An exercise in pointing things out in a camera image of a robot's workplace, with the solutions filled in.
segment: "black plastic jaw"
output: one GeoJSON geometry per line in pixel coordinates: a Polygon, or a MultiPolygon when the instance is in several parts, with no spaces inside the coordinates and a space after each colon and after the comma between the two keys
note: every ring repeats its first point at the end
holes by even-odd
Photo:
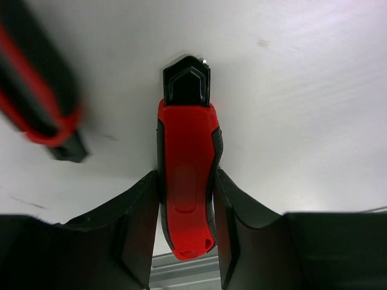
{"type": "Polygon", "coordinates": [[[164,69],[165,105],[210,106],[210,68],[194,56],[187,56],[164,69]]]}

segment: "red handle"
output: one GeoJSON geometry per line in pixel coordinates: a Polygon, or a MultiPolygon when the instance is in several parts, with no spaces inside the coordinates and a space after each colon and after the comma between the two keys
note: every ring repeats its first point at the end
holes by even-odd
{"type": "Polygon", "coordinates": [[[0,107],[12,122],[26,133],[27,138],[32,142],[50,147],[60,146],[75,132],[81,115],[80,108],[75,108],[74,112],[67,117],[62,116],[53,90],[29,63],[2,24],[0,24],[0,53],[51,117],[57,129],[57,134],[48,137],[34,130],[1,89],[0,107]]]}
{"type": "Polygon", "coordinates": [[[209,181],[217,159],[212,134],[218,129],[218,119],[212,105],[165,106],[164,100],[158,119],[164,125],[161,154],[167,233],[175,257],[193,259],[215,245],[208,206],[212,197],[209,181]]]}

